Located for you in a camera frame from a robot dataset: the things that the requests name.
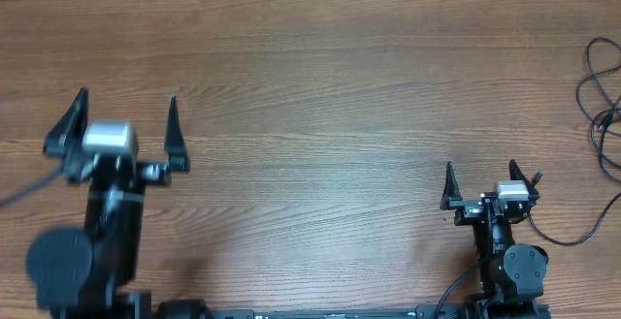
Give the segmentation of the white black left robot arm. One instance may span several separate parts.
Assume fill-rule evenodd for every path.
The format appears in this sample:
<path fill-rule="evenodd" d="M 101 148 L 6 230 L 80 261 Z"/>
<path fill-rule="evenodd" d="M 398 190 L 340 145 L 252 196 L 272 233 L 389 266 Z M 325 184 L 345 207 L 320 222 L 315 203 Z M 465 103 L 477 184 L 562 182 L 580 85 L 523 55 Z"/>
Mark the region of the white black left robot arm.
<path fill-rule="evenodd" d="M 147 188 L 168 186 L 174 173 L 190 170 L 177 101 L 170 101 L 163 162 L 139 159 L 131 123 L 89 122 L 87 114 L 83 88 L 43 148 L 60 159 L 69 183 L 87 183 L 84 223 L 38 235 L 27 251 L 26 271 L 37 306 L 54 318 L 149 318 L 150 293 L 120 289 L 137 272 Z"/>

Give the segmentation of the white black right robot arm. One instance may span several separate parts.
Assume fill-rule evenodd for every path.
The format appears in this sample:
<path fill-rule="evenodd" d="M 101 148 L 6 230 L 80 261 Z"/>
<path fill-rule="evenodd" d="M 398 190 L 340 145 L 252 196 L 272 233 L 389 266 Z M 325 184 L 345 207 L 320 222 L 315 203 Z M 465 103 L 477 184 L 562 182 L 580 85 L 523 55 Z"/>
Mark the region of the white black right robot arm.
<path fill-rule="evenodd" d="M 549 309 L 537 305 L 543 295 L 549 257 L 536 245 L 514 240 L 512 226 L 529 217 L 540 198 L 537 173 L 528 179 L 515 161 L 508 164 L 509 179 L 476 200 L 465 200 L 451 162 L 446 164 L 440 209 L 454 212 L 454 224 L 474 233 L 476 265 L 449 286 L 434 309 L 435 318 L 548 318 Z M 482 293 L 465 303 L 447 305 L 452 291 L 478 274 Z"/>

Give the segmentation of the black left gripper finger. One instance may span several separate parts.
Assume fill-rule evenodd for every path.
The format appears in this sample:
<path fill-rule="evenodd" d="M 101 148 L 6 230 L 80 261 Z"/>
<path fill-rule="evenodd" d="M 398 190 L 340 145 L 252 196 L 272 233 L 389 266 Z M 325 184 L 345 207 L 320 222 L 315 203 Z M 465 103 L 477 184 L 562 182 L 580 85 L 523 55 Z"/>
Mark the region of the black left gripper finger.
<path fill-rule="evenodd" d="M 176 94 L 171 96 L 164 139 L 164 150 L 169 157 L 169 165 L 172 172 L 190 172 L 190 160 L 180 128 Z"/>
<path fill-rule="evenodd" d="M 88 89 L 80 89 L 70 108 L 48 132 L 43 153 L 47 157 L 64 158 L 82 145 L 87 127 Z"/>

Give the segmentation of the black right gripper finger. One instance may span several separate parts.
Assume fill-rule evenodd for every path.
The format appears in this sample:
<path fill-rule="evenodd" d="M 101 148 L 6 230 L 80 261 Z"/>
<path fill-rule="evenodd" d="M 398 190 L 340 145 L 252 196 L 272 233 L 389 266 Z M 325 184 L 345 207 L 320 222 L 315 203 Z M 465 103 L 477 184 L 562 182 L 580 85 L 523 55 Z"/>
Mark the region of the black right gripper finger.
<path fill-rule="evenodd" d="M 528 191 L 528 199 L 531 203 L 535 203 L 540 198 L 540 193 L 536 189 L 536 185 L 542 178 L 542 173 L 537 172 L 535 175 L 528 179 L 520 170 L 518 164 L 514 159 L 511 159 L 508 163 L 508 171 L 512 180 L 522 181 Z"/>
<path fill-rule="evenodd" d="M 440 209 L 454 210 L 462 205 L 462 196 L 451 161 L 446 163 L 445 182 L 441 196 Z"/>

